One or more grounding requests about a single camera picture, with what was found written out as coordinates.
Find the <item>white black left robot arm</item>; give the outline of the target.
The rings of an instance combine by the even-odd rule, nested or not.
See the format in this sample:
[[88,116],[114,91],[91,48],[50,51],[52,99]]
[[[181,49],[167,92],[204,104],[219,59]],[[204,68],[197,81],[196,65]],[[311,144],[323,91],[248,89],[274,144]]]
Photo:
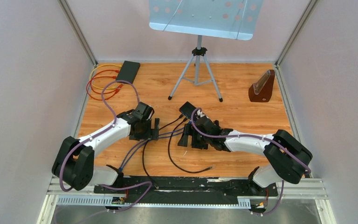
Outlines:
[[135,109],[115,114],[110,123],[91,134],[65,138],[52,166],[61,190],[80,191],[86,186],[106,185],[111,192],[120,192],[124,188],[122,171],[112,165],[95,165],[95,158],[121,139],[156,140],[159,119],[153,118],[154,113],[150,105],[139,102]]

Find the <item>black network switch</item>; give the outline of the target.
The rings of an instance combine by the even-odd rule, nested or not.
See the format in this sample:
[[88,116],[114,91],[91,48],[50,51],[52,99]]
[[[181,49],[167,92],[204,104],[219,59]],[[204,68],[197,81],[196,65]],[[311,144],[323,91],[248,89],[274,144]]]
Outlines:
[[181,112],[181,114],[183,114],[187,119],[192,119],[194,118],[195,120],[198,119],[198,115],[195,112],[194,116],[192,117],[192,112],[196,109],[196,107],[191,104],[190,102],[186,101],[180,108],[179,111]]

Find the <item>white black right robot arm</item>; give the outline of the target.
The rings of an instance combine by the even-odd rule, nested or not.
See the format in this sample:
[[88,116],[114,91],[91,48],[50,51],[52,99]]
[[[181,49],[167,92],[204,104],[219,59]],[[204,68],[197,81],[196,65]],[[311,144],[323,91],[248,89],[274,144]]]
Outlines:
[[185,124],[178,145],[186,147],[189,136],[193,148],[213,147],[217,151],[265,156],[269,164],[255,168],[248,176],[248,190],[254,195],[261,194],[275,182],[298,184],[303,175],[310,173],[312,153],[282,129],[266,135],[242,133],[232,128],[221,128],[218,121],[204,116]]

